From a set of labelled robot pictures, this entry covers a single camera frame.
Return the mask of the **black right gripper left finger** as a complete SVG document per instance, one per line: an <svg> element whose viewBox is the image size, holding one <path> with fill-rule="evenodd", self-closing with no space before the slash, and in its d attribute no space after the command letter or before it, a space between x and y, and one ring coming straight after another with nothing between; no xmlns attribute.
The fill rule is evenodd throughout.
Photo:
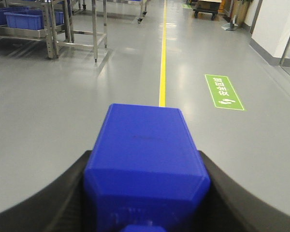
<svg viewBox="0 0 290 232"><path fill-rule="evenodd" d="M0 213L0 232L82 232L83 173L91 152L28 199Z"/></svg>

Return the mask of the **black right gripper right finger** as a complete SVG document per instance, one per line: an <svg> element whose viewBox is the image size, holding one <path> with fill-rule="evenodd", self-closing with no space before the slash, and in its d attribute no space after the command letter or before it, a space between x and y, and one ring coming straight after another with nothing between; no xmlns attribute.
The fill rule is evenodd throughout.
<svg viewBox="0 0 290 232"><path fill-rule="evenodd" d="M290 216L259 199L199 152L211 178L198 209L200 232L290 232Z"/></svg>

